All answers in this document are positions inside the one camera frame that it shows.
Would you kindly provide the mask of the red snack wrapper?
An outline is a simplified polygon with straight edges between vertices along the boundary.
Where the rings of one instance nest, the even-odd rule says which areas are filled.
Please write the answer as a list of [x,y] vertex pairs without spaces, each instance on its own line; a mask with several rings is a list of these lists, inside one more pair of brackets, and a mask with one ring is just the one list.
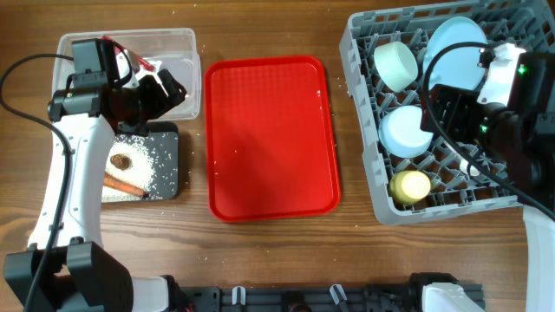
[[153,64],[148,62],[142,56],[137,55],[132,50],[129,50],[129,49],[121,46],[119,43],[117,43],[111,37],[103,36],[102,39],[114,42],[114,51],[117,55],[120,54],[120,53],[125,53],[129,57],[129,60],[132,64],[132,69],[135,73],[138,73],[140,69],[145,69],[146,71],[149,71],[149,72],[154,72],[155,71],[155,66]]

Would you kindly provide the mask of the white plastic spoon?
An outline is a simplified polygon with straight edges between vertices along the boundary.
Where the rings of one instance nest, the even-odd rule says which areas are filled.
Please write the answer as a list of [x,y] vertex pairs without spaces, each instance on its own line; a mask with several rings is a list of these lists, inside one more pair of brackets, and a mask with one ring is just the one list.
[[480,175],[480,171],[472,166],[466,159],[464,159],[459,153],[457,153],[452,146],[447,144],[447,148],[455,155],[455,158],[459,161],[459,169],[461,172],[465,173],[470,178],[475,178]]

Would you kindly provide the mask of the brown food scrap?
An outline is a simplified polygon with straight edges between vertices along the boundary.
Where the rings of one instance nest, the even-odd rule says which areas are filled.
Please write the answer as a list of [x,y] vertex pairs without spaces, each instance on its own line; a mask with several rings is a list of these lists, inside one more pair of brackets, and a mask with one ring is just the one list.
[[126,171],[131,165],[131,159],[124,154],[115,154],[110,157],[110,163],[117,169]]

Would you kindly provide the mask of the light blue bowl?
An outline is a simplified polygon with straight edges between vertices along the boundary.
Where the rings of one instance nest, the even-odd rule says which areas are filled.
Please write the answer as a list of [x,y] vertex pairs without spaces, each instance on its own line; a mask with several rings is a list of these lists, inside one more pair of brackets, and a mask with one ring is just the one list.
[[434,135],[421,130],[421,118],[419,107],[398,107],[382,119],[378,128],[379,141],[389,153],[400,158],[422,155]]

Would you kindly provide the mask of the green bowl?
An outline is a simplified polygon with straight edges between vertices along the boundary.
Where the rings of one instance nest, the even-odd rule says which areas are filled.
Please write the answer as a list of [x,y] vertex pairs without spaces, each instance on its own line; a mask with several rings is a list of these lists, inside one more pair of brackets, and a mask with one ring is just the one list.
[[416,80],[419,69],[411,50],[402,42],[375,48],[375,67],[384,84],[399,93]]

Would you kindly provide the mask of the orange carrot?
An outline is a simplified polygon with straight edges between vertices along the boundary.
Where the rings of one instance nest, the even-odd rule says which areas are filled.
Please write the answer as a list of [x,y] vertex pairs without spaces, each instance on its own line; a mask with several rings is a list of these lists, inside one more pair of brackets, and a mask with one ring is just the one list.
[[119,180],[108,173],[104,173],[103,185],[120,192],[134,195],[139,198],[144,198],[147,192],[137,186],[130,185],[129,183]]

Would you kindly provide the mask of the yellow cup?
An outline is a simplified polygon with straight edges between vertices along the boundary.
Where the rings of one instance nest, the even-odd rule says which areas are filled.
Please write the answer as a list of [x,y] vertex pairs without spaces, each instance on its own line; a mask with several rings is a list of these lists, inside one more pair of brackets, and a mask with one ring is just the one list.
[[423,172],[402,171],[396,173],[389,181],[388,190],[396,203],[411,205],[430,193],[431,181]]

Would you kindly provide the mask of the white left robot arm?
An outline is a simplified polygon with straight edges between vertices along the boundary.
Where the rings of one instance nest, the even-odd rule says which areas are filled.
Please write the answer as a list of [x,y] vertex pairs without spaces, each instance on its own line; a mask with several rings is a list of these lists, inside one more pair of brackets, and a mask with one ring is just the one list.
[[180,104],[185,88],[168,70],[128,77],[86,70],[49,104],[55,149],[43,212],[27,251],[9,254],[6,282],[26,311],[184,311],[172,276],[133,278],[101,245],[100,208],[108,152],[118,132],[145,135],[147,120]]

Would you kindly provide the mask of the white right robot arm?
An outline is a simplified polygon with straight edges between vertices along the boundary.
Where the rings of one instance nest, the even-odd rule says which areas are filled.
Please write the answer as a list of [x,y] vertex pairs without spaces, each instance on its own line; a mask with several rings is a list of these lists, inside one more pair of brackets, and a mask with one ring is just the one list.
[[[424,127],[436,132],[482,174],[523,200],[528,244],[526,308],[554,309],[554,56],[525,52],[508,73],[507,103],[474,91],[428,86]],[[506,162],[508,180],[484,168],[460,147],[476,143]]]

